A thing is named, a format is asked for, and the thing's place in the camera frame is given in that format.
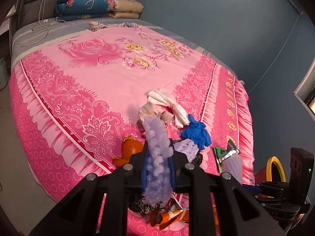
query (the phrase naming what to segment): pink floral blanket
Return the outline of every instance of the pink floral blanket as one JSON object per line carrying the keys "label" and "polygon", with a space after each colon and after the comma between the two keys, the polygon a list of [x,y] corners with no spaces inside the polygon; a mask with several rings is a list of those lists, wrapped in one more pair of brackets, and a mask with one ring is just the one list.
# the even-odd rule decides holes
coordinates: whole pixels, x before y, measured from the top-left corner
{"label": "pink floral blanket", "polygon": [[[121,141],[134,135],[146,93],[165,88],[196,120],[206,124],[211,146],[232,139],[241,151],[243,182],[253,183],[253,136],[248,96],[224,67],[180,42],[145,27],[113,27],[55,43],[23,58],[10,79],[17,131],[30,168],[59,201],[88,173],[104,175],[120,156]],[[168,136],[180,135],[174,122]],[[218,174],[211,146],[201,167]],[[186,205],[185,195],[177,198]],[[129,211],[128,232],[185,235],[177,222],[165,231]]]}

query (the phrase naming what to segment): gray bed sheet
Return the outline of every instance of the gray bed sheet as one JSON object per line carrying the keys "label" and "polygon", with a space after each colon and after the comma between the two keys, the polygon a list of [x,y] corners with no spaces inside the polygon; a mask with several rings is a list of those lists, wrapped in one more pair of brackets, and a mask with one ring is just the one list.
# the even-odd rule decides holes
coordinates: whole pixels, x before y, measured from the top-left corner
{"label": "gray bed sheet", "polygon": [[188,41],[187,39],[174,34],[162,27],[155,26],[151,23],[148,23],[146,21],[140,20],[140,19],[128,19],[128,18],[118,18],[114,19],[111,17],[102,17],[102,18],[94,18],[94,19],[81,19],[81,20],[75,20],[75,21],[67,21],[64,22],[56,22],[54,18],[48,19],[48,22],[40,21],[40,24],[38,22],[32,23],[30,25],[24,26],[21,29],[19,29],[14,37],[12,42],[12,64],[11,64],[11,70],[14,68],[18,60],[16,60],[22,53],[27,52],[29,49],[42,45],[48,41],[52,41],[57,38],[61,38],[65,35],[81,32],[84,30],[89,29],[89,21],[97,21],[99,23],[103,24],[120,24],[124,22],[129,23],[137,23],[141,24],[143,26],[146,26],[160,34],[163,34],[167,37],[170,37],[176,41],[179,41],[189,47],[191,47],[194,50],[198,50],[202,52],[204,55],[210,57],[214,61],[218,62],[222,66],[224,66],[226,69],[231,71],[234,75],[235,72],[229,68],[226,64],[224,64],[222,61],[220,61],[218,58],[216,58],[213,54],[208,52],[207,50],[199,47],[197,44]]}

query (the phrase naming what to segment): metal screw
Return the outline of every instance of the metal screw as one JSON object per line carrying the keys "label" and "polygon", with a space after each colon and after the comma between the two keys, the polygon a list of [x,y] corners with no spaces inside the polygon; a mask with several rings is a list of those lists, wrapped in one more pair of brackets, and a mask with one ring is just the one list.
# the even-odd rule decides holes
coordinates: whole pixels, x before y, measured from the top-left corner
{"label": "metal screw", "polygon": [[96,178],[96,175],[94,173],[89,173],[86,176],[86,179],[89,181],[93,181]]}
{"label": "metal screw", "polygon": [[192,163],[186,163],[185,168],[188,170],[193,170],[195,168],[195,165],[193,165]]}
{"label": "metal screw", "polygon": [[127,170],[127,171],[132,170],[132,169],[133,169],[133,165],[130,164],[130,163],[127,163],[127,164],[125,164],[125,165],[123,166],[123,169],[124,169],[124,170]]}
{"label": "metal screw", "polygon": [[231,174],[229,172],[223,172],[221,174],[221,176],[225,179],[225,180],[230,180],[232,178]]}

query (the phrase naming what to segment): gray headboard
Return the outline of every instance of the gray headboard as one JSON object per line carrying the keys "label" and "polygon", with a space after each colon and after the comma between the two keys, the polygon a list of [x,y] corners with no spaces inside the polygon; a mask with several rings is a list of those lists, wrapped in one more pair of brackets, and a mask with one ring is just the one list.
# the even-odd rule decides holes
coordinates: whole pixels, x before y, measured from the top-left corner
{"label": "gray headboard", "polygon": [[[42,0],[18,0],[16,14],[10,18],[9,41],[12,49],[12,39],[15,32],[23,26],[38,21],[38,14]],[[55,4],[57,0],[43,0],[40,11],[40,20],[55,17]]]}

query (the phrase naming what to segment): trash bin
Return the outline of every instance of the trash bin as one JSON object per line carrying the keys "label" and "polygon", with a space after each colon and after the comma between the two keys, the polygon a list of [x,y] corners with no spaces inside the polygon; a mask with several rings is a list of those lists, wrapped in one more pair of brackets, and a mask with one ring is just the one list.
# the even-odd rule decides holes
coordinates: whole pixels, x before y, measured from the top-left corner
{"label": "trash bin", "polygon": [[7,86],[9,76],[7,75],[7,66],[5,63],[5,57],[0,58],[0,90],[3,90]]}

